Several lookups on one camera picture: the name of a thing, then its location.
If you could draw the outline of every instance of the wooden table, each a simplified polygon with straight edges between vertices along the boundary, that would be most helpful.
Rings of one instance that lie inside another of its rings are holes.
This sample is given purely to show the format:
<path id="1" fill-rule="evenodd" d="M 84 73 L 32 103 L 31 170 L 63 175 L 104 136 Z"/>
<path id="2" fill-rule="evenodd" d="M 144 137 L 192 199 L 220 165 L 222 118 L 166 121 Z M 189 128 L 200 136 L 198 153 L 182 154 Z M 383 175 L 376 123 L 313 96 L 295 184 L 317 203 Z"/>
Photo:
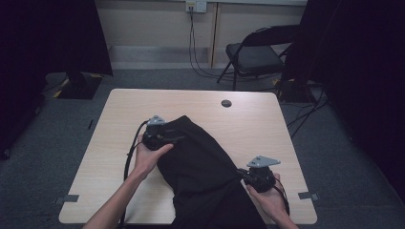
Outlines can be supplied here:
<path id="1" fill-rule="evenodd" d="M 223 107 L 224 99 L 232 106 Z M 220 143 L 238 168 L 247 168 L 257 155 L 281 160 L 270 169 L 281 174 L 291 218 L 298 224 L 316 222 L 311 199 L 298 197 L 308 188 L 274 94 L 136 89 L 111 91 L 69 192 L 79 198 L 64 203 L 61 222 L 85 223 L 116 191 L 137 128 L 153 115 L 166 121 L 187 115 Z M 126 222 L 171 223 L 175 217 L 173 196 L 155 168 L 129 203 Z M 254 202 L 265 222 L 271 223 Z"/>

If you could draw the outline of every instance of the black cloth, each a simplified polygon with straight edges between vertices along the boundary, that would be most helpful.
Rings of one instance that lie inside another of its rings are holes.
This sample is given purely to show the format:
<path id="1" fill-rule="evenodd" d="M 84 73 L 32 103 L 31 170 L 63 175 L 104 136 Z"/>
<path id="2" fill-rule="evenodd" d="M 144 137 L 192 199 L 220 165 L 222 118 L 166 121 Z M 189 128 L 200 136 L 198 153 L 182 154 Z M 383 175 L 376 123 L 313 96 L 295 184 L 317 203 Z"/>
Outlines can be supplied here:
<path id="1" fill-rule="evenodd" d="M 175 194 L 172 228 L 266 228 L 236 166 L 209 133 L 187 116 L 164 129 L 185 136 L 158 162 Z"/>

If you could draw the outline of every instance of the chair leg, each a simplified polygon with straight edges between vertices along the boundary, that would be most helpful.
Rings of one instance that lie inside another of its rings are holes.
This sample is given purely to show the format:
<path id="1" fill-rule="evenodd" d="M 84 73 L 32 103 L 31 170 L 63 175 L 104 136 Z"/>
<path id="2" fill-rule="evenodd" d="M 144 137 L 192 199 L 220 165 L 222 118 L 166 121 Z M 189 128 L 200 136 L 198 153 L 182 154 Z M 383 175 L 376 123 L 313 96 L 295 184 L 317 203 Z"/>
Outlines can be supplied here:
<path id="1" fill-rule="evenodd" d="M 224 77 L 224 75 L 226 74 L 227 69 L 229 69 L 229 66 L 232 62 L 229 61 L 229 63 L 226 65 L 226 68 L 224 69 L 223 73 L 221 74 L 220 78 L 217 80 L 217 83 L 220 83 L 221 79 Z"/>
<path id="2" fill-rule="evenodd" d="M 234 70 L 234 72 L 233 72 L 233 87 L 232 87 L 232 91 L 235 91 L 236 90 L 236 76 L 237 76 L 238 74 L 236 73 L 236 70 Z"/>

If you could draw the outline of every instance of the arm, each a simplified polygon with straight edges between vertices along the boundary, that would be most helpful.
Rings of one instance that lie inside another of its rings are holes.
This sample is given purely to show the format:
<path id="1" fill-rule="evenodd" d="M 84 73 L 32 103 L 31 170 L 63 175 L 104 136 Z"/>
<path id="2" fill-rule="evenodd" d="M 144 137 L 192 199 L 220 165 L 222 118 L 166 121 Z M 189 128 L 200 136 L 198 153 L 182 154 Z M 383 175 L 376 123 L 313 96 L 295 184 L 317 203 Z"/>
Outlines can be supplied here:
<path id="1" fill-rule="evenodd" d="M 150 151 L 140 144 L 137 147 L 134 170 L 83 228 L 115 228 L 140 183 L 155 168 L 159 158 L 172 148 L 172 144 L 167 144 L 157 151 Z"/>
<path id="2" fill-rule="evenodd" d="M 280 180 L 279 174 L 274 174 L 274 176 Z M 276 186 L 282 190 L 282 186 L 279 181 L 276 181 Z M 270 189 L 265 193 L 257 193 L 256 190 L 250 185 L 247 185 L 246 188 L 247 191 L 249 191 L 249 193 L 260 203 L 260 206 L 265 213 L 281 229 L 298 228 L 287 214 L 286 206 L 284 205 L 283 198 L 280 196 L 279 192 L 277 192 L 275 189 Z"/>

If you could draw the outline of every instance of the black chair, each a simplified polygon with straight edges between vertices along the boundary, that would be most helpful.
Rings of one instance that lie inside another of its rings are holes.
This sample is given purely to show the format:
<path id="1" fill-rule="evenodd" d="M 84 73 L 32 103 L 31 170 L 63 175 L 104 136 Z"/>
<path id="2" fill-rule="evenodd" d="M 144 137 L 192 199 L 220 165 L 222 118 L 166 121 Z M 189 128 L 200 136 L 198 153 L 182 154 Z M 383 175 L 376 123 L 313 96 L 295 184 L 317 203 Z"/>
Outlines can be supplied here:
<path id="1" fill-rule="evenodd" d="M 287 54 L 291 46 L 279 55 L 270 46 L 292 43 L 298 31 L 299 25 L 265 27 L 249 34 L 242 43 L 227 45 L 229 63 L 217 83 L 231 64 L 234 68 L 233 91 L 236 89 L 237 76 L 258 77 L 263 74 L 281 73 L 284 69 L 281 57 Z"/>

